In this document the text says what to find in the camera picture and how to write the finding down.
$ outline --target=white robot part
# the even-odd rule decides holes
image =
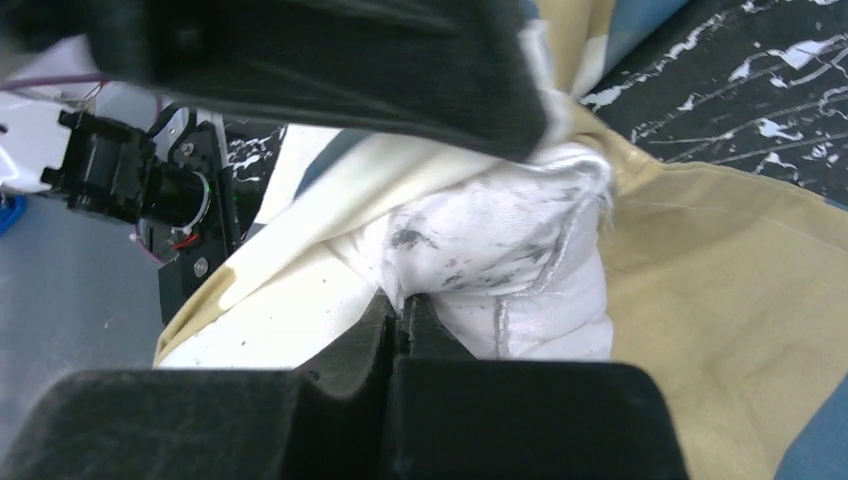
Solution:
[[[0,92],[0,191],[38,193],[45,168],[58,169],[71,131],[59,125],[64,105]]]

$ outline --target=red wire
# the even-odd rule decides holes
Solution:
[[[191,245],[192,243],[194,243],[194,241],[197,240],[198,237],[200,237],[200,235],[198,235],[196,233],[194,235],[189,235],[188,238],[186,238],[182,242],[174,245],[171,248],[173,248],[174,250],[179,250],[181,248],[187,247],[187,246]]]

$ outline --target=screw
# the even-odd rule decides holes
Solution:
[[[194,274],[197,278],[201,278],[209,271],[209,262],[205,258],[200,257],[200,260],[194,262]]]

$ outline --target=black cylinder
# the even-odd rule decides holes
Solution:
[[[197,173],[172,163],[160,163],[150,172],[141,216],[176,228],[193,225],[206,212],[211,192]]]

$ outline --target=blue object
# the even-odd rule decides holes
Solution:
[[[0,197],[0,235],[15,223],[26,208],[26,197]]]

